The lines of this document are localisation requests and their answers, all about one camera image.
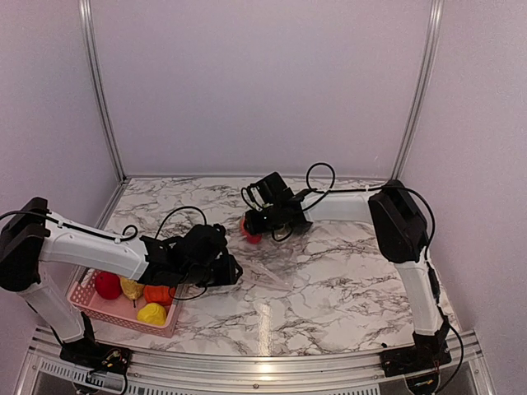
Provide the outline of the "orange fake fruit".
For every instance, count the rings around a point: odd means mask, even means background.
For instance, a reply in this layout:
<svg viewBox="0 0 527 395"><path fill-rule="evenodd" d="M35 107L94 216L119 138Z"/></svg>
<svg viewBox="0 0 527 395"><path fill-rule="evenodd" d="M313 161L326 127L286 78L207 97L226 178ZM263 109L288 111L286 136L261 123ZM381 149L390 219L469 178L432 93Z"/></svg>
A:
<svg viewBox="0 0 527 395"><path fill-rule="evenodd" d="M169 286L145 286L143 288L143 297L148 304L156 303L162 306L169 306L173 303L175 288Z"/></svg>

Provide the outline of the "clear zip top bag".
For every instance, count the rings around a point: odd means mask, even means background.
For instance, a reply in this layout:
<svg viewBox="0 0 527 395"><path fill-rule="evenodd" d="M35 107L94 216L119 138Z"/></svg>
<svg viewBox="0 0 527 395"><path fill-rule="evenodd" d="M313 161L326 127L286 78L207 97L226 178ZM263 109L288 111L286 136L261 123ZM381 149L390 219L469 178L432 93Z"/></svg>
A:
<svg viewBox="0 0 527 395"><path fill-rule="evenodd" d="M320 275L330 239L326 224L282 242L263 237L251 243L240 228L230 230L229 247L244 270L239 288L282 294L305 288Z"/></svg>

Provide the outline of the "yellow fake lemon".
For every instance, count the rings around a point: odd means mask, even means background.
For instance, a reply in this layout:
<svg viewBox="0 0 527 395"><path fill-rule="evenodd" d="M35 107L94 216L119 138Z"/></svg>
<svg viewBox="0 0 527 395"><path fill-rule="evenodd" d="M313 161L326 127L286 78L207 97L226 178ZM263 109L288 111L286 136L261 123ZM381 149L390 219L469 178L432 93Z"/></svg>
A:
<svg viewBox="0 0 527 395"><path fill-rule="evenodd" d="M158 303L149 303L142 307L137 313L137 321L156 326L166 324L167 312L164 306Z"/></svg>

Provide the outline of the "beige fake bread ball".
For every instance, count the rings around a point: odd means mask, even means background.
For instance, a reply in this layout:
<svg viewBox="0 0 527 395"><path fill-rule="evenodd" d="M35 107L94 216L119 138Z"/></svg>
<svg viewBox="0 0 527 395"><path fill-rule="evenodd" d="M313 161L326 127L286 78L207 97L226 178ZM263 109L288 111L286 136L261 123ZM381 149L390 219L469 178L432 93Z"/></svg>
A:
<svg viewBox="0 0 527 395"><path fill-rule="evenodd" d="M119 278L119 284L123 294L131 301L138 300L143 295L145 286L134 280L121 276Z"/></svg>

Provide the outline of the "red fake apple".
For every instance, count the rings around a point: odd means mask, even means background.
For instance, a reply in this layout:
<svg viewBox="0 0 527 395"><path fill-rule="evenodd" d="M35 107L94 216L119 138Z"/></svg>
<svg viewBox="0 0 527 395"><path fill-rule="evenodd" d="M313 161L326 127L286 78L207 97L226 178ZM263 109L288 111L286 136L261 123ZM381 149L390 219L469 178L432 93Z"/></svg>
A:
<svg viewBox="0 0 527 395"><path fill-rule="evenodd" d="M100 272L96 275L95 288L104 300L116 300L122 293L119 277L110 272Z"/></svg>

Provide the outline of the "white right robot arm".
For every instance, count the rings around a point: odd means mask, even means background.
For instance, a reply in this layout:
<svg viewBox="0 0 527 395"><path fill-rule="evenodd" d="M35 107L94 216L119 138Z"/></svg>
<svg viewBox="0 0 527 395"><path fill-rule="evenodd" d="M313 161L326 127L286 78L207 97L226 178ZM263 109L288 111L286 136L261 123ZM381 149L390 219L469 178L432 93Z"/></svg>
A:
<svg viewBox="0 0 527 395"><path fill-rule="evenodd" d="M381 255L393 263L406 291L413 314L413 338L408 362L426 368L440 354L440 343L450 330L440 307L441 288L428 251L436 228L432 216L424 216L417 192L398 180L373 188L322 191L307 186L292 192L282 176L273 172L242 188L249 207L243 228L248 235L305 233L315 222L345 221L372 224Z"/></svg>

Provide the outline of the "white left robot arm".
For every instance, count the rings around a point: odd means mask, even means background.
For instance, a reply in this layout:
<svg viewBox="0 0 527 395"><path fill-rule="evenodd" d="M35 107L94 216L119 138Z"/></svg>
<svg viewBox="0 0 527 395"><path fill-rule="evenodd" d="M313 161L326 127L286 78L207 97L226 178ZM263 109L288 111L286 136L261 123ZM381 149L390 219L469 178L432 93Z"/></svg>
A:
<svg viewBox="0 0 527 395"><path fill-rule="evenodd" d="M41 263L87 267L147 286L231 286L243 269L227 248L222 225L195 225L168 239L127 229L118 235L52 212L41 197L1 215L1 287L19 295L84 365L96 366L104 348L79 310L49 279Z"/></svg>

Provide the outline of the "red orange fake tomato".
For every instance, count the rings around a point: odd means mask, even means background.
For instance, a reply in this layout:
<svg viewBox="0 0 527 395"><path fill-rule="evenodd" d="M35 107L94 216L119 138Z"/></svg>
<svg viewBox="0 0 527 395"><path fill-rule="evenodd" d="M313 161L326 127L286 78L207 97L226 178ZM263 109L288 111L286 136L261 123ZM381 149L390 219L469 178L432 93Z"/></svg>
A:
<svg viewBox="0 0 527 395"><path fill-rule="evenodd" d="M240 232L250 244L258 244L262 240L262 235L252 235L245 227L245 218L240 221Z"/></svg>

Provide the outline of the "pink perforated plastic basket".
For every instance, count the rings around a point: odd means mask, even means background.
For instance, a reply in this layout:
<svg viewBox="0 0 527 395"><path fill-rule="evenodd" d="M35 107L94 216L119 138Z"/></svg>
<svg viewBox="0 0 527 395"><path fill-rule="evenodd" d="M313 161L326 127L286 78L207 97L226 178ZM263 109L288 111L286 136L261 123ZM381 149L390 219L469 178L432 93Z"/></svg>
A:
<svg viewBox="0 0 527 395"><path fill-rule="evenodd" d="M87 269L83 276L71 284L68 300L73 306L95 320L158 337L172 337L180 315L180 302L166 307L167 317L163 325L138 321L138 311L147 304L144 298L141 297L136 304L124 295L115 300L105 300L96 292L96 277L99 273L95 269Z"/></svg>

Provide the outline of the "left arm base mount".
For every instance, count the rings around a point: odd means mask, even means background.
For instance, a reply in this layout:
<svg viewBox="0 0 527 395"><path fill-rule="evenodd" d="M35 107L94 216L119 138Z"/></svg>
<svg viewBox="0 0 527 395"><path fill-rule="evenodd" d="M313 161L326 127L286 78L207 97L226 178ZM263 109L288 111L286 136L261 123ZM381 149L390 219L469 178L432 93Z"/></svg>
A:
<svg viewBox="0 0 527 395"><path fill-rule="evenodd" d="M95 372L110 372L125 375L132 356L126 347L97 343L95 346L63 345L60 359L89 368Z"/></svg>

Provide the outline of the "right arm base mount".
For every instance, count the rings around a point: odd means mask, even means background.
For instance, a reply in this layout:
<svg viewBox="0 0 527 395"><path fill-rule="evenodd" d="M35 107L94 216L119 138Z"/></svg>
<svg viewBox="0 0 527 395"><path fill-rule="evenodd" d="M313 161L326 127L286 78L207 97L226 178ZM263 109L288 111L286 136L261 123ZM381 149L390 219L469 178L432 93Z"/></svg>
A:
<svg viewBox="0 0 527 395"><path fill-rule="evenodd" d="M413 374L423 370L437 369L452 361L450 351L432 355L428 351L418 352L415 346L407 346L380 353L380 364L385 377Z"/></svg>

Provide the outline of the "front aluminium rail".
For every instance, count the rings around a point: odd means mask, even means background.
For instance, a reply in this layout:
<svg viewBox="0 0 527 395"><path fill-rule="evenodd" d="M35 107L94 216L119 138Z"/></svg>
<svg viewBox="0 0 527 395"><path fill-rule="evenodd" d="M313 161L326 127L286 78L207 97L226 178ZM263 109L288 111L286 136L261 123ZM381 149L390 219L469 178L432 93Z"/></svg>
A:
<svg viewBox="0 0 527 395"><path fill-rule="evenodd" d="M60 359L53 334L34 334L17 394L407 394L441 376L443 394L494 394L474 332L450 337L451 362L387 376L382 350L308 356L200 355L134 347L125 376L91 372Z"/></svg>

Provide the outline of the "right aluminium frame post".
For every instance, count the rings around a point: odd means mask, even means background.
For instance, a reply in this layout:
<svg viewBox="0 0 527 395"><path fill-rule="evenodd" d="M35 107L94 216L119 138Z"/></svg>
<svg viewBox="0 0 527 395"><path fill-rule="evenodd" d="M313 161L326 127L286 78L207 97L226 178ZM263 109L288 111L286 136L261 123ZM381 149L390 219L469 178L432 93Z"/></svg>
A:
<svg viewBox="0 0 527 395"><path fill-rule="evenodd" d="M392 179L399 179L402 176L404 167L409 157L409 153L411 151L413 140L417 132L417 126L422 112L423 103L426 98L427 88L431 81L434 63L436 60L444 4L445 2L443 0L431 1L425 45L422 54L421 66L417 76L417 85L413 94L407 121L405 123L398 154L391 172L390 178Z"/></svg>

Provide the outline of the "aluminium frame post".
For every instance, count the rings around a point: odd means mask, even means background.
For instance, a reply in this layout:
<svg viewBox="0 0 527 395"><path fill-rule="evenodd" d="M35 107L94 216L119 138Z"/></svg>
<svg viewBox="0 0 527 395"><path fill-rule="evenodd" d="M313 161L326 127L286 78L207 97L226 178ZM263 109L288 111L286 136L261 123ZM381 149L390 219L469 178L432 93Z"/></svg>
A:
<svg viewBox="0 0 527 395"><path fill-rule="evenodd" d="M91 83L94 90L96 107L100 115L105 143L110 154L110 161L114 169L116 179L123 183L126 180L124 165L119 154L119 148L110 117L110 110L105 97L105 89L100 69L99 56L96 47L96 33L93 23L91 1L80 0L78 2L80 20L88 68L91 75Z"/></svg>
<svg viewBox="0 0 527 395"><path fill-rule="evenodd" d="M431 1L425 45L422 54L421 66L417 76L417 85L413 94L407 121L405 123L398 154L391 172L390 178L392 179L399 179L402 176L404 167L409 157L409 153L411 151L413 140L417 132L417 126L422 112L423 103L426 98L427 88L431 81L434 63L436 60L444 4L445 2L443 0Z"/></svg>

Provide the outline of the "left aluminium frame post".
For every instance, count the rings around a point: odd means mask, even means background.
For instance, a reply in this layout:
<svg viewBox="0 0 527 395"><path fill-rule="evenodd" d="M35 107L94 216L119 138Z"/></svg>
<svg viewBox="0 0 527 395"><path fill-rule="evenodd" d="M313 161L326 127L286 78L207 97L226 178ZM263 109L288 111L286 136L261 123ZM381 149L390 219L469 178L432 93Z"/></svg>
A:
<svg viewBox="0 0 527 395"><path fill-rule="evenodd" d="M105 143L110 154L110 161L114 169L116 179L123 183L126 180L124 165L119 154L119 148L110 117L110 110L105 97L105 89L100 69L99 56L96 47L96 33L93 23L91 1L80 0L78 2L80 20L88 68L91 75L91 83L94 90L96 107L100 115Z"/></svg>

